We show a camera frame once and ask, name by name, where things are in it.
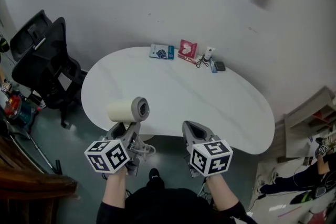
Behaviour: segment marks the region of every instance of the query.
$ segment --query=roll of tape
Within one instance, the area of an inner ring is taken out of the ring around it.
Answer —
[[[143,97],[132,100],[117,100],[107,108],[109,119],[113,122],[141,122],[149,115],[148,102]]]

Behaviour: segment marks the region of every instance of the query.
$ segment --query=white table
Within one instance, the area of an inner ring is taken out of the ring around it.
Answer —
[[[230,146],[260,154],[274,136],[274,117],[266,99],[230,69],[211,73],[177,57],[148,56],[150,47],[119,50],[99,60],[87,74],[81,99],[88,118],[109,130],[115,123],[107,105],[117,99],[145,97],[149,117],[140,134],[182,136],[183,121],[195,121]]]

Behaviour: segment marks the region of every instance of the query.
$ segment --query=person lying on floor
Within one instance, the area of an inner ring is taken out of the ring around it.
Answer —
[[[320,185],[324,175],[336,171],[336,153],[329,151],[327,155],[316,151],[317,162],[310,165],[303,172],[291,177],[279,177],[277,172],[272,173],[270,184],[266,185],[261,176],[257,178],[256,194],[276,194],[285,191],[304,191]]]
[[[147,185],[125,200],[127,169],[109,175],[100,205],[97,224],[112,223],[235,223],[231,217],[256,223],[227,186],[221,174],[209,176],[206,183],[218,211],[189,189],[166,189],[159,171],[149,173]]]

